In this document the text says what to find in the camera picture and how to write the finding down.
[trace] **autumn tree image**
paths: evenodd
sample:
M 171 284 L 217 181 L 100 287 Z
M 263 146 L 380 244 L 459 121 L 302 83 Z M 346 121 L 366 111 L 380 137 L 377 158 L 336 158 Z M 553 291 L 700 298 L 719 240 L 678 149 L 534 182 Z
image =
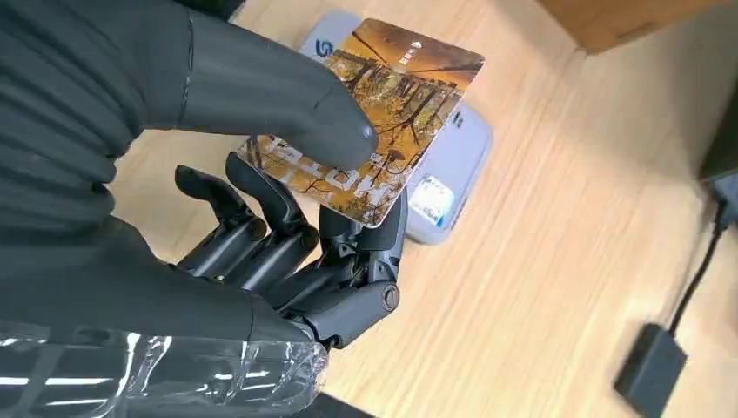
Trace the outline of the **autumn tree image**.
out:
M 479 54 L 366 19 L 326 65 L 372 120 L 379 135 L 372 160 L 340 172 L 268 136 L 250 138 L 240 153 L 294 191 L 376 226 L 483 64 Z

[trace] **plastic wrap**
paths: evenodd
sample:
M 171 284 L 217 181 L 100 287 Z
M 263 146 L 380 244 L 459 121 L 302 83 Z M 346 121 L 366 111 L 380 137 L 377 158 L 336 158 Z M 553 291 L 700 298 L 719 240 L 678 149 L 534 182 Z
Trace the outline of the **plastic wrap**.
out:
M 0 321 L 0 416 L 285 416 L 318 395 L 313 342 L 143 336 Z

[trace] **cable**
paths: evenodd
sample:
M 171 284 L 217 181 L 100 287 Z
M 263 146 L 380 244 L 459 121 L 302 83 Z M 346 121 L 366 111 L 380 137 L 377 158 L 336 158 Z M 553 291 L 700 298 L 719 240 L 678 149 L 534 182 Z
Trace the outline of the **cable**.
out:
M 710 239 L 708 251 L 705 253 L 705 258 L 704 260 L 702 260 L 700 268 L 697 269 L 697 273 L 694 274 L 692 281 L 687 287 L 687 291 L 684 293 L 684 296 L 681 297 L 681 301 L 674 311 L 674 318 L 672 319 L 671 325 L 669 326 L 668 330 L 670 334 L 676 335 L 676 328 L 679 327 L 681 317 L 684 315 L 684 311 L 687 310 L 687 305 L 689 304 L 689 301 L 692 299 L 692 296 L 694 296 L 694 292 L 697 290 L 700 282 L 702 282 L 702 278 L 705 276 L 705 272 L 708 270 L 710 262 L 712 262 L 717 244 L 718 242 L 720 242 L 720 238 L 722 238 L 722 233 L 724 233 L 728 229 L 728 227 L 734 220 L 735 213 L 728 209 L 728 204 L 726 204 L 725 201 L 719 202 L 717 212 L 715 214 L 715 227 L 713 229 L 713 236 Z

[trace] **black plug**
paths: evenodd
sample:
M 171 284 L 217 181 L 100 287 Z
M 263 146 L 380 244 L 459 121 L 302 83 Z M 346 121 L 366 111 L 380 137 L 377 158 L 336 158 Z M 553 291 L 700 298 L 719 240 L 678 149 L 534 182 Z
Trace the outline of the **black plug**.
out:
M 660 417 L 667 406 L 687 354 L 659 324 L 646 324 L 627 357 L 615 390 L 645 418 Z

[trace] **wooden table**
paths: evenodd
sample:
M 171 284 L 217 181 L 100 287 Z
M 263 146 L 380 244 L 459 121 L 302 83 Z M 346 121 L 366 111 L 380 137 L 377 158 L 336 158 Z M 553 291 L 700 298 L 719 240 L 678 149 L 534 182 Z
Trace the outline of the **wooden table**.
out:
M 629 416 L 612 381 L 705 249 L 694 173 L 736 79 L 738 7 L 597 57 L 533 0 L 249 0 L 237 23 L 294 47 L 337 8 L 485 55 L 467 98 L 496 138 L 453 236 L 408 244 L 399 310 L 335 353 L 326 391 L 388 417 Z M 175 165 L 222 175 L 241 141 L 145 133 L 118 164 L 116 214 L 177 260 L 215 220 L 176 190 Z M 667 416 L 737 416 L 733 231 L 679 341 Z

